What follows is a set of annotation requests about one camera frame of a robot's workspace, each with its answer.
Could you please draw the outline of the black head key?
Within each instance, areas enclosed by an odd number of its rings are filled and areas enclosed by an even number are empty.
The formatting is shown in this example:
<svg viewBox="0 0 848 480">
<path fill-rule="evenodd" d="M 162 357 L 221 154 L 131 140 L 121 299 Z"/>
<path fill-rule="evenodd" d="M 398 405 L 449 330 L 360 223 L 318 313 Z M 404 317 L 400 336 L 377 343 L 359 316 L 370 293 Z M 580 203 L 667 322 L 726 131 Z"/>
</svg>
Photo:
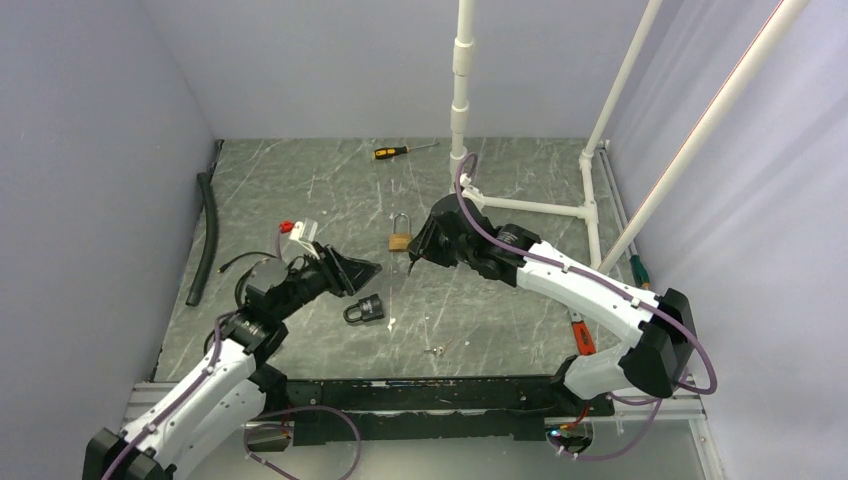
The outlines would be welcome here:
<svg viewBox="0 0 848 480">
<path fill-rule="evenodd" d="M 418 262 L 418 260 L 419 260 L 419 258 L 418 258 L 418 257 L 415 257 L 415 258 L 411 258 L 411 259 L 410 259 L 409 264 L 408 264 L 408 267 L 407 267 L 407 270 L 406 270 L 406 276 L 407 276 L 407 277 L 411 275 L 412 270 L 413 270 L 413 268 L 414 268 L 414 265 Z"/>
</svg>

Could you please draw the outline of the black padlock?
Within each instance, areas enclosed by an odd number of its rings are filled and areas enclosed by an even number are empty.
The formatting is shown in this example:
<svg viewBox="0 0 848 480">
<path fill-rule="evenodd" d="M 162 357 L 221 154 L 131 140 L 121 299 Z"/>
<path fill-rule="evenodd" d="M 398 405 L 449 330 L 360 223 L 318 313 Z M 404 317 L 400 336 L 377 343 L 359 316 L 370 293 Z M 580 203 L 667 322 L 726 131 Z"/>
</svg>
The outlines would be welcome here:
<svg viewBox="0 0 848 480">
<path fill-rule="evenodd" d="M 378 294 L 359 299 L 343 311 L 343 319 L 348 324 L 371 322 L 385 317 L 383 302 Z"/>
</svg>

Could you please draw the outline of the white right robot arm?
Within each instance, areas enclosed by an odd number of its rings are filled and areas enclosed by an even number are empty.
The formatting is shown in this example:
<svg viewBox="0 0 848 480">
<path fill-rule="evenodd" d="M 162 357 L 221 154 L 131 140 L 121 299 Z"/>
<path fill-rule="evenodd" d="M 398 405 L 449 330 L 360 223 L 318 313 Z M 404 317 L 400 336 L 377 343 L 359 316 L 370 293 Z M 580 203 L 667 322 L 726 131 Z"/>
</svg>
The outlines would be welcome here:
<svg viewBox="0 0 848 480">
<path fill-rule="evenodd" d="M 556 373 L 551 401 L 574 415 L 603 393 L 636 388 L 669 398 L 682 386 L 697 339 L 689 299 L 630 287 L 571 259 L 536 233 L 495 227 L 469 200 L 440 199 L 408 247 L 412 262 L 465 264 L 501 281 L 555 300 L 595 320 L 619 342 L 592 355 L 568 358 Z"/>
</svg>

